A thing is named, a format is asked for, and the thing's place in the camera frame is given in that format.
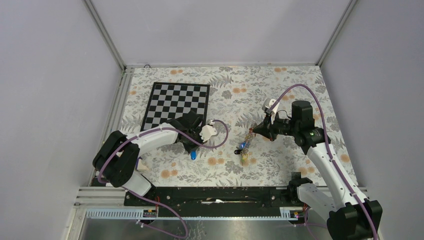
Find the blue key tag with key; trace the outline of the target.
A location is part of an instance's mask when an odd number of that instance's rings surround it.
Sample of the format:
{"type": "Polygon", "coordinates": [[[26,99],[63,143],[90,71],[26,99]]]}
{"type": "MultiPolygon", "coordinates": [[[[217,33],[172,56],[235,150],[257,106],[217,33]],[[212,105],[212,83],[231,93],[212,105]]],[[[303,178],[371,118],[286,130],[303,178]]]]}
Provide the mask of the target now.
{"type": "Polygon", "coordinates": [[[196,157],[197,157],[197,153],[196,153],[196,151],[195,150],[193,150],[193,151],[191,151],[190,152],[190,158],[191,158],[191,160],[195,160],[196,159],[196,157]]]}

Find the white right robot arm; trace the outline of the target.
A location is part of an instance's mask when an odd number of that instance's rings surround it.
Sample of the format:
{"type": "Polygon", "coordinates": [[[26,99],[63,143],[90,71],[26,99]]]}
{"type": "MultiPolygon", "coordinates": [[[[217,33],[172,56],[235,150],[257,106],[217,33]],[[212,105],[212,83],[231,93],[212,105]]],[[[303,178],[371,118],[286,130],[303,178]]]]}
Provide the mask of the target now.
{"type": "Polygon", "coordinates": [[[310,102],[296,100],[291,105],[291,117],[280,118],[277,110],[265,114],[263,122],[252,129],[270,141],[278,135],[290,136],[314,163],[326,183],[330,196],[320,191],[306,177],[291,180],[287,201],[293,206],[302,203],[312,208],[325,222],[334,240],[377,240],[382,206],[357,187],[330,144],[323,128],[315,125],[310,102]]]}

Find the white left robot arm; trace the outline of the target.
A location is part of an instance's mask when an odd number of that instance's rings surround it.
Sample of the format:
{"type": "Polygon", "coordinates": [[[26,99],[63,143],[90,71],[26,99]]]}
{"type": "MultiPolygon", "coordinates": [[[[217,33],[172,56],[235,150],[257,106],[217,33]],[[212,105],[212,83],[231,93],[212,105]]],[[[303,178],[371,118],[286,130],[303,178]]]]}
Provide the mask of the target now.
{"type": "Polygon", "coordinates": [[[213,124],[204,124],[202,117],[194,111],[138,133],[124,134],[116,130],[109,135],[93,159],[93,166],[99,172],[97,180],[102,184],[109,183],[115,188],[135,192],[136,199],[148,206],[154,202],[155,192],[151,189],[152,183],[138,172],[139,158],[145,153],[175,143],[182,143],[184,149],[191,153],[216,134],[213,124]]]}

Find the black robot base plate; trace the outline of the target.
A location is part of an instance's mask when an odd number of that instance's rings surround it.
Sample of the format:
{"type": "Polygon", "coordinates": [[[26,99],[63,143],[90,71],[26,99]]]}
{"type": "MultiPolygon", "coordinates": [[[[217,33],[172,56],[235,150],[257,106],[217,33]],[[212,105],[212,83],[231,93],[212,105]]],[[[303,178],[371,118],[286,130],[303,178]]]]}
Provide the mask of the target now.
{"type": "Polygon", "coordinates": [[[124,197],[126,207],[154,210],[283,208],[301,212],[306,204],[294,198],[286,187],[153,187],[144,199],[132,193],[124,197]]]}

